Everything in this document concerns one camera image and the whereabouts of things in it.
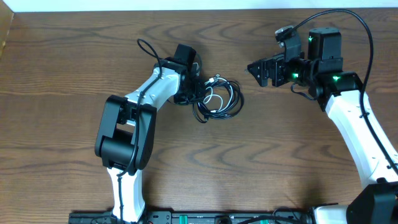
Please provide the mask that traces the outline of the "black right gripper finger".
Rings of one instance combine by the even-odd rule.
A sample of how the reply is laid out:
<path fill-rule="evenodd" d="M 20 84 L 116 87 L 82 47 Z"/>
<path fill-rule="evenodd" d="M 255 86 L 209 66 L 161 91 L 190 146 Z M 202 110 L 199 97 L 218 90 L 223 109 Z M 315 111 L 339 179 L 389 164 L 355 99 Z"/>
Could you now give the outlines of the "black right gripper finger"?
<path fill-rule="evenodd" d="M 268 85 L 268 74 L 264 65 L 248 65 L 248 71 L 261 87 Z"/>
<path fill-rule="evenodd" d="M 247 66 L 249 72 L 262 72 L 262 67 L 264 65 L 264 59 L 256 60 Z"/>

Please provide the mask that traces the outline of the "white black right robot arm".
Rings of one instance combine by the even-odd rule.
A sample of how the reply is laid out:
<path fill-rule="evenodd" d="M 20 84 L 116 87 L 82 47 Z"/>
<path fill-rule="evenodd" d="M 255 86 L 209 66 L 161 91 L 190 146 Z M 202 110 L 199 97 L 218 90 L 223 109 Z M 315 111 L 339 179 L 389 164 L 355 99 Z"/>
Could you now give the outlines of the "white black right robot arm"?
<path fill-rule="evenodd" d="M 341 133 L 354 160 L 362 192 L 349 205 L 320 205 L 302 217 L 303 223 L 397 223 L 397 152 L 378 123 L 363 83 L 355 72 L 343 71 L 341 34 L 332 27 L 312 29 L 308 52 L 301 50 L 291 26 L 279 41 L 284 52 L 255 61 L 248 72 L 260 86 L 288 82 L 308 87 L 308 97 L 320 105 Z"/>

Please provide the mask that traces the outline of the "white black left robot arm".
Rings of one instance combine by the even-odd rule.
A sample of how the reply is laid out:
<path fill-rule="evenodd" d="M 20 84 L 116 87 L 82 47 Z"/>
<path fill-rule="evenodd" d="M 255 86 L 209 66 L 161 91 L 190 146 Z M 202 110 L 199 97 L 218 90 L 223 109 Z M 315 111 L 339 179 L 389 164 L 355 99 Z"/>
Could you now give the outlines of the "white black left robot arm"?
<path fill-rule="evenodd" d="M 105 101 L 95 142 L 112 181 L 111 223 L 138 223 L 144 214 L 143 170 L 154 147 L 157 113 L 174 96 L 185 100 L 195 91 L 197 52 L 178 44 L 173 56 L 157 58 L 151 76 L 125 96 Z"/>

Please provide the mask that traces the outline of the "cardboard panel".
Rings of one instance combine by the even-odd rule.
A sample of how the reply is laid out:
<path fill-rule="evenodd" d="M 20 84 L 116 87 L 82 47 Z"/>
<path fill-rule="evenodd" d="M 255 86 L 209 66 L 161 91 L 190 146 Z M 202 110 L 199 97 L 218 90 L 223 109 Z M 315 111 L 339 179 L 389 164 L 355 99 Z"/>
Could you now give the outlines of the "cardboard panel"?
<path fill-rule="evenodd" d="M 6 40 L 14 18 L 14 12 L 1 0 L 0 2 L 0 56 L 3 55 Z"/>

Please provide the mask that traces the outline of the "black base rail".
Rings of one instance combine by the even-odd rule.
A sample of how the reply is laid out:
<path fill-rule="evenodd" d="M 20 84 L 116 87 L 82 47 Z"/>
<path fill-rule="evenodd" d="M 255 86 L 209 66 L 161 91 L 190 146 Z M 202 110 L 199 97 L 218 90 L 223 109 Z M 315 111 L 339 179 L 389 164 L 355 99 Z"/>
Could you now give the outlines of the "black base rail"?
<path fill-rule="evenodd" d="M 121 223 L 111 212 L 71 213 L 68 224 Z M 138 224 L 217 224 L 217 223 L 314 223 L 311 215 L 295 211 L 271 213 L 193 213 L 151 211 L 143 214 Z"/>

